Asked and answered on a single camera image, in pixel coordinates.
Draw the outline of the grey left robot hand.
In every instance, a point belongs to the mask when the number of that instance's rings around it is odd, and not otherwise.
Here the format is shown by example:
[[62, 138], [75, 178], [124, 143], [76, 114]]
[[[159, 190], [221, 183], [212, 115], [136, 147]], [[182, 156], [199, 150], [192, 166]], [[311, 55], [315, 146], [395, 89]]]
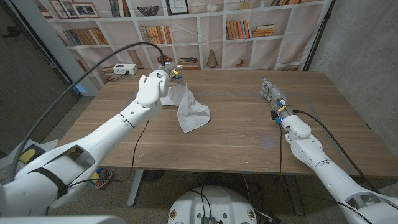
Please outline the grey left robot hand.
[[161, 69], [167, 72], [171, 82], [183, 84], [183, 79], [182, 79], [183, 65], [178, 65], [175, 62], [165, 62], [165, 65], [162, 66], [161, 63], [158, 63], [156, 65], [156, 69]]

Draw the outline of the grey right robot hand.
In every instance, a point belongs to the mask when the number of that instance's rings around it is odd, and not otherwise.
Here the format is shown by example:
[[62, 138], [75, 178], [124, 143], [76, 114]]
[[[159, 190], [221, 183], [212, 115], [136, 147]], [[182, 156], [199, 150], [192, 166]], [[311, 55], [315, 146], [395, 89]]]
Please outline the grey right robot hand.
[[271, 105], [272, 120], [280, 123], [286, 117], [293, 115], [293, 112], [287, 102], [286, 95], [266, 78], [263, 79], [261, 95]]

